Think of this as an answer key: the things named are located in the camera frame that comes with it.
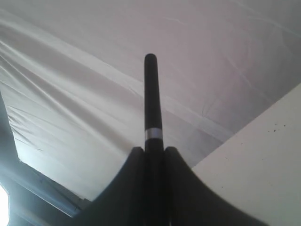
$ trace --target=white wall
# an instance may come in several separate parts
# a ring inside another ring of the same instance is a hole
[[[207,156],[194,172],[271,225],[301,225],[301,85]]]

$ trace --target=silver band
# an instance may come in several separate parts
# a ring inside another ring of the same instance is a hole
[[[145,140],[152,139],[152,138],[163,140],[162,129],[159,129],[159,128],[149,128],[149,129],[147,129],[145,131]]]

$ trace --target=white tarp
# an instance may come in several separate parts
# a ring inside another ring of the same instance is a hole
[[[2,0],[0,90],[19,158],[94,199],[143,146],[158,57],[165,145],[196,165],[301,81],[297,0]]]

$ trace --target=bright light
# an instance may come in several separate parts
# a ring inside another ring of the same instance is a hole
[[[9,222],[8,194],[0,185],[0,226],[7,226]]]

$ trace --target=white fabric ceiling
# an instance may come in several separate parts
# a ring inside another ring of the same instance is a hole
[[[300,12],[297,0],[2,0],[19,158],[94,199],[143,146],[152,52],[165,145],[196,165],[301,82]]]

